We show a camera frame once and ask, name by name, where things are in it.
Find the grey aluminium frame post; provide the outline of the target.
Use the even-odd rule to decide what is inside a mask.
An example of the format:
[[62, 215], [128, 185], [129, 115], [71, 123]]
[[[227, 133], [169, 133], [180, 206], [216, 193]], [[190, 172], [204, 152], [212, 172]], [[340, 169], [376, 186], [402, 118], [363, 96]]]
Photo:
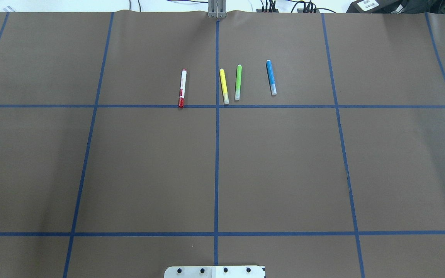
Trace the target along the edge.
[[207, 0], [207, 2], [209, 18], [226, 18], [226, 0]]

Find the yellow marker pen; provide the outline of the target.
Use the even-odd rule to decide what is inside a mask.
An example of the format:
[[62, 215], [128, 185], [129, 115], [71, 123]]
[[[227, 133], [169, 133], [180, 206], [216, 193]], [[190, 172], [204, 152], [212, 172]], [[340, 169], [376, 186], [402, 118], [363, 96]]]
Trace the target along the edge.
[[229, 96], [228, 96], [226, 73], [225, 73], [224, 68], [219, 69], [219, 77], [220, 77], [220, 84], [221, 84], [221, 91], [222, 91], [222, 95], [223, 95], [224, 105], [228, 105], [229, 104]]

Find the blue marker pen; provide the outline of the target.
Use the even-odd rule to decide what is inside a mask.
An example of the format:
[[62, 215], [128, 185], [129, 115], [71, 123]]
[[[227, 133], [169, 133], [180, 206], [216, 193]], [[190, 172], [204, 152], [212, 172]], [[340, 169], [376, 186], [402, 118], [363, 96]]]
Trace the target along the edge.
[[271, 60], [267, 60], [265, 65], [266, 65], [266, 68], [267, 68], [267, 76], [268, 76], [268, 80], [269, 80], [269, 83], [270, 83], [271, 95], [273, 95], [273, 96], [277, 95], [277, 85], [276, 85], [276, 82], [275, 82], [272, 61]]

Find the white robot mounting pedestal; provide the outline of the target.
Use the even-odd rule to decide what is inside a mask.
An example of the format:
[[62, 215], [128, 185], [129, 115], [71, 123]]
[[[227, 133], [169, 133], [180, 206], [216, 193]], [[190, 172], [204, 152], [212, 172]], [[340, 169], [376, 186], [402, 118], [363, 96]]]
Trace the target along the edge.
[[164, 278], [265, 278], [264, 266], [173, 266], [164, 272]]

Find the green marker pen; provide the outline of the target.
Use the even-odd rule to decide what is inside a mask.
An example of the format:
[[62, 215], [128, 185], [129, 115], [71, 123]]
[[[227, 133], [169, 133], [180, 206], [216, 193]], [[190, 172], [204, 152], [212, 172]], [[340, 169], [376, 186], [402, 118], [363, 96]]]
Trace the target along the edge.
[[242, 84], [242, 70], [243, 70], [242, 65], [241, 64], [237, 65], [236, 78], [235, 78], [235, 94], [234, 94], [235, 101], [240, 100], [241, 84]]

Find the red marker pen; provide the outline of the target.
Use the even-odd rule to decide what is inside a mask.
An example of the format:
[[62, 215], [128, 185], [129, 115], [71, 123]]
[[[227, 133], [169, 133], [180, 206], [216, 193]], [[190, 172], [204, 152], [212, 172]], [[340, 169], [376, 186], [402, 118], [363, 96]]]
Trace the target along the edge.
[[181, 71], [180, 76], [180, 91], [179, 91], [179, 97], [178, 97], [178, 108], [184, 107], [184, 95], [186, 92], [186, 83], [187, 83], [187, 69], [184, 68]]

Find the brown paper table cover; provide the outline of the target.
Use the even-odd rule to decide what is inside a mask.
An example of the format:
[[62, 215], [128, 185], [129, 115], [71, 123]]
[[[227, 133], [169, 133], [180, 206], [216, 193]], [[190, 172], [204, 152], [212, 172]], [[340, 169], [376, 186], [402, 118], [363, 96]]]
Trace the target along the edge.
[[0, 12], [0, 278], [237, 264], [445, 278], [445, 15]]

